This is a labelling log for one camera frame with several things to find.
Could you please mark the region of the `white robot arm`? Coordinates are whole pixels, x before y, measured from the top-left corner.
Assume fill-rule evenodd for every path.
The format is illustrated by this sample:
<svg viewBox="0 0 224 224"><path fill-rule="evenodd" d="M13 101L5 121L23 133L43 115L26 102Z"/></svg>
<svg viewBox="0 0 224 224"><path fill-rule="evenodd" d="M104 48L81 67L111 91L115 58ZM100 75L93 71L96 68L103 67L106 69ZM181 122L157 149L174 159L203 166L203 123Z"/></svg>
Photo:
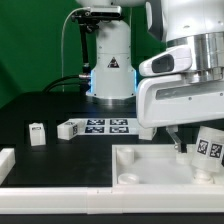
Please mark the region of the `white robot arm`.
<svg viewBox="0 0 224 224"><path fill-rule="evenodd" d="M224 118L224 0L77 0L89 16L142 5L136 14L136 61L142 76L136 112L145 128Z"/></svg>

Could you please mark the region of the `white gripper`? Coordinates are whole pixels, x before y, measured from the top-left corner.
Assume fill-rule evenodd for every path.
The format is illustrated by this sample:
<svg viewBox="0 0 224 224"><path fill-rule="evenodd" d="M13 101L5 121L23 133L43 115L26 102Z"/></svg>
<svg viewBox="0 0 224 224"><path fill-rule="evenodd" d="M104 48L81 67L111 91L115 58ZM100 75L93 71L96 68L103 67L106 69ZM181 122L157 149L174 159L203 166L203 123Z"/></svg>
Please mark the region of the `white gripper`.
<svg viewBox="0 0 224 224"><path fill-rule="evenodd" d="M188 84L181 75L145 78L138 86L136 113L144 128L167 126L175 150L186 153L176 125L224 118L224 79Z"/></svg>

